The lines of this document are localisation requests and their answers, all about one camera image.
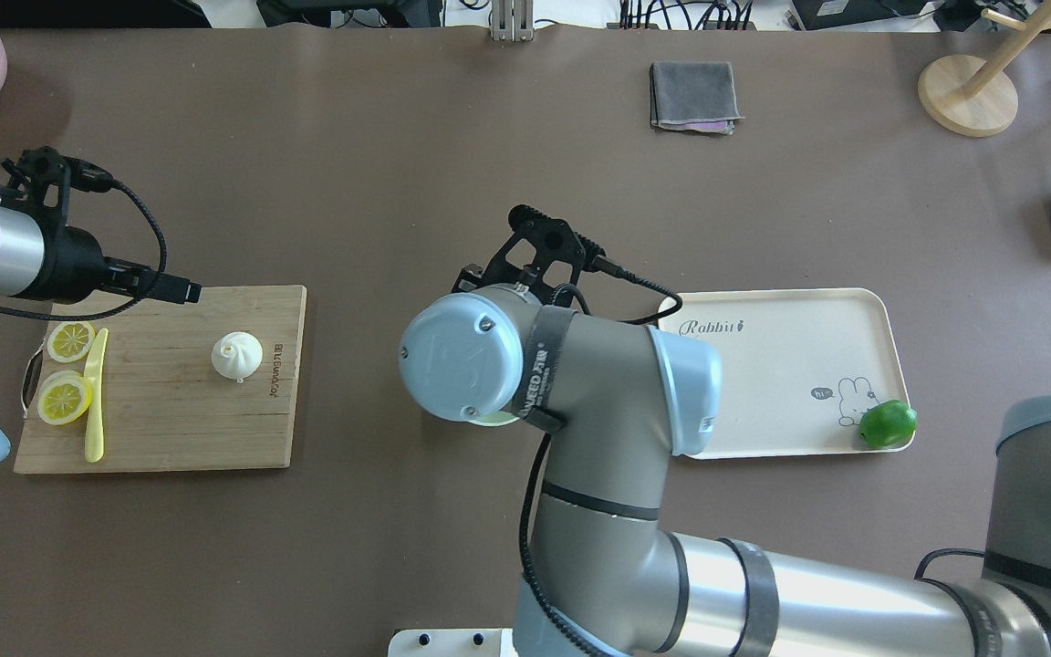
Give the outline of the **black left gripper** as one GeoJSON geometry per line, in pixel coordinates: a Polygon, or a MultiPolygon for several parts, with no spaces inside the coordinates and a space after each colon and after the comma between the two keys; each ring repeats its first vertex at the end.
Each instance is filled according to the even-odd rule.
{"type": "Polygon", "coordinates": [[[114,176],[53,147],[25,150],[1,162],[9,174],[0,184],[0,294],[73,304],[105,291],[174,304],[199,303],[202,287],[187,278],[105,256],[99,241],[69,224],[73,191],[105,193],[120,188],[114,176]]]}

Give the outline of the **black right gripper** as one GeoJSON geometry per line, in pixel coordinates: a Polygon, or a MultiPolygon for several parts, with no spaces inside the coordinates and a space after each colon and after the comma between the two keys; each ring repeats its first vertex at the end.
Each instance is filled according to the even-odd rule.
{"type": "Polygon", "coordinates": [[[544,275],[555,262],[571,266],[566,282],[574,286],[581,273],[593,269],[595,258],[601,255],[598,243],[577,233],[566,221],[547,215],[530,205],[518,204],[510,209],[508,223],[513,235],[487,266],[463,266],[451,288],[454,294],[473,292],[495,284],[523,284],[539,302],[550,304],[557,288],[547,284],[544,275]],[[523,241],[534,248],[534,256],[528,265],[515,266],[507,256],[523,241]]]}

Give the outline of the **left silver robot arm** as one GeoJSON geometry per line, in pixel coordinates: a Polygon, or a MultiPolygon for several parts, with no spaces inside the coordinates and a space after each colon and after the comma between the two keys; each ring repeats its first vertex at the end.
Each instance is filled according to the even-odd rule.
{"type": "MultiPolygon", "coordinates": [[[[18,162],[1,162],[9,174],[0,184],[0,296],[34,302],[73,304],[95,291],[130,297],[111,310],[92,315],[47,315],[0,307],[0,315],[41,321],[95,321],[129,310],[143,299],[176,304],[197,303],[202,287],[167,273],[167,243],[150,209],[114,174],[88,161],[64,157],[53,147],[26,150],[18,162]],[[157,238],[156,267],[105,256],[87,230],[68,224],[73,190],[87,193],[120,191],[133,202],[157,238]]],[[[0,429],[0,461],[11,442],[0,429]]]]}

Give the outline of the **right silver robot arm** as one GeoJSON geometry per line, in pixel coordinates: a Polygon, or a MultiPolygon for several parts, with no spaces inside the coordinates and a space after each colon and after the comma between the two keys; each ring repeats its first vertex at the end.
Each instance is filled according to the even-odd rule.
{"type": "Polygon", "coordinates": [[[978,579],[881,577],[663,531],[673,454],[712,437],[712,346],[576,312],[584,271],[650,287],[566,221],[517,205],[488,266],[401,338],[406,390],[444,420],[542,429],[520,516],[521,656],[1051,656],[1051,395],[1004,417],[978,579]]]}

